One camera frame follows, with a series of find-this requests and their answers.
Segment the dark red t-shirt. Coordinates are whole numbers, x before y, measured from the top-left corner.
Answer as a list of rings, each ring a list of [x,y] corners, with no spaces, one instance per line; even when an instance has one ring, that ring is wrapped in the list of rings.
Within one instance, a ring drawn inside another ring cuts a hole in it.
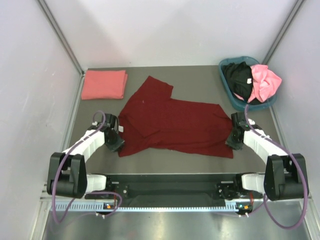
[[[233,158],[226,145],[232,121],[218,104],[173,99],[174,87],[149,76],[118,119],[124,147],[120,157],[148,148]]]

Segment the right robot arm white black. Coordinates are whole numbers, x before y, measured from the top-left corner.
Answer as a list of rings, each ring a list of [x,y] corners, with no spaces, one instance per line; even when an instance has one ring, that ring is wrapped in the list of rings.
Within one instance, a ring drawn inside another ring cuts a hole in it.
[[[305,158],[287,153],[273,142],[260,126],[246,119],[243,112],[231,115],[232,131],[226,145],[234,150],[248,147],[265,163],[263,173],[238,173],[231,183],[218,183],[220,198],[245,198],[251,192],[266,196],[270,201],[304,199],[309,195]]]

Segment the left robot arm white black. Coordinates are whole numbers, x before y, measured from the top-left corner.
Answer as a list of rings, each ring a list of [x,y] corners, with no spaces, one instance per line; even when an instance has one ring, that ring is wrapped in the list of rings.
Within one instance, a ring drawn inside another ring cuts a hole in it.
[[[100,147],[111,152],[120,152],[125,140],[120,133],[118,117],[103,113],[101,121],[93,121],[85,134],[63,152],[50,156],[46,191],[49,195],[81,199],[84,195],[97,192],[102,198],[109,198],[114,191],[107,177],[88,174],[86,162]]]

